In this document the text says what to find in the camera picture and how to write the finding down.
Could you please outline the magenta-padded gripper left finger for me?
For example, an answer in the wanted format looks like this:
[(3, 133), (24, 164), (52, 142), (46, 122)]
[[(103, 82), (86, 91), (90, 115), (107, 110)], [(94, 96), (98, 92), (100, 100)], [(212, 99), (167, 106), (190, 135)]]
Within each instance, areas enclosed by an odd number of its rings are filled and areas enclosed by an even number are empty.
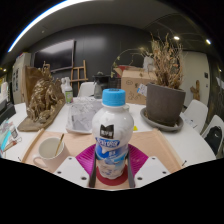
[(76, 157), (67, 157), (54, 174), (81, 187), (94, 188), (96, 182), (95, 146), (87, 147)]

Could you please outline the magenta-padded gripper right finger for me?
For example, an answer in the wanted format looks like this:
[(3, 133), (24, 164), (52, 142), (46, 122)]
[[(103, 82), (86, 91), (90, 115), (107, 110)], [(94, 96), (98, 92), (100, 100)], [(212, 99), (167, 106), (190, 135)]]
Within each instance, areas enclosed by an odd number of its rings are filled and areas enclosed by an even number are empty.
[(156, 156), (148, 157), (133, 145), (129, 145), (128, 181), (131, 188), (140, 188), (170, 174)]

